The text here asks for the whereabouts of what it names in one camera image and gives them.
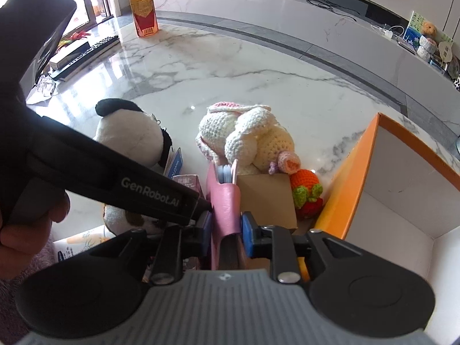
marble floor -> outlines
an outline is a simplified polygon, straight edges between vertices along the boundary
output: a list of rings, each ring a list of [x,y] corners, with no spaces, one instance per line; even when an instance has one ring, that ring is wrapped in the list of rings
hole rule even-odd
[[[161,121],[174,147],[181,147],[183,172],[197,173],[204,183],[208,163],[195,136],[207,106],[218,101],[267,104],[291,133],[303,168],[315,169],[326,190],[369,122],[382,112],[460,173],[460,163],[429,131],[401,113],[396,103],[354,84],[353,78],[309,63],[300,53],[290,55],[196,24],[199,27],[190,28],[178,26],[187,22],[173,26],[163,21],[160,32],[145,39],[136,37],[133,24],[119,28],[114,20],[98,27],[101,36],[111,27],[118,30],[121,44],[60,83],[57,95],[33,109],[93,137],[100,120],[94,110],[99,100],[133,100]],[[53,228],[55,238],[102,223],[102,204],[76,194],[71,194],[71,202],[66,221]]]

orange box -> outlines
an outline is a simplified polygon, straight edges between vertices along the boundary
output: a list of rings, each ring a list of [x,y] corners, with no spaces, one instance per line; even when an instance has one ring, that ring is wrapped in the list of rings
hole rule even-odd
[[[314,227],[425,278],[436,295],[425,331],[439,344],[454,342],[460,335],[460,176],[417,136],[377,114],[325,199]]]

crocheted bunny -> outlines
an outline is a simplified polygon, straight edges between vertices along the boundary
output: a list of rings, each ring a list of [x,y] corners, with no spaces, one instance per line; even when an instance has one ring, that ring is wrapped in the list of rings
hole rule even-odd
[[[215,164],[238,159],[239,174],[293,174],[300,168],[291,135],[267,105],[211,105],[200,122],[196,143]]]

finger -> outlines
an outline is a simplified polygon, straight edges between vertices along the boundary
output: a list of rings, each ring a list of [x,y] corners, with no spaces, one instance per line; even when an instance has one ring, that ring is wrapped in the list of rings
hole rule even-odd
[[[51,220],[45,216],[31,225],[6,225],[0,231],[0,243],[8,248],[35,255],[48,241]]]
[[[64,220],[69,210],[70,210],[70,199],[67,193],[64,192],[63,199],[56,206],[50,209],[50,211],[48,212],[48,215],[53,222],[59,223]]]
[[[0,245],[0,279],[12,279],[29,266],[32,255]]]

pink leather holder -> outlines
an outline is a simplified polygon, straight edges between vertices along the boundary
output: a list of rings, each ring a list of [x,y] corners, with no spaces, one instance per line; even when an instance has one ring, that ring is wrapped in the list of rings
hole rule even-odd
[[[206,193],[206,198],[211,201],[214,209],[211,234],[211,269],[218,269],[220,242],[228,235],[241,233],[241,192],[237,185],[219,183],[216,167],[211,163],[206,178]]]

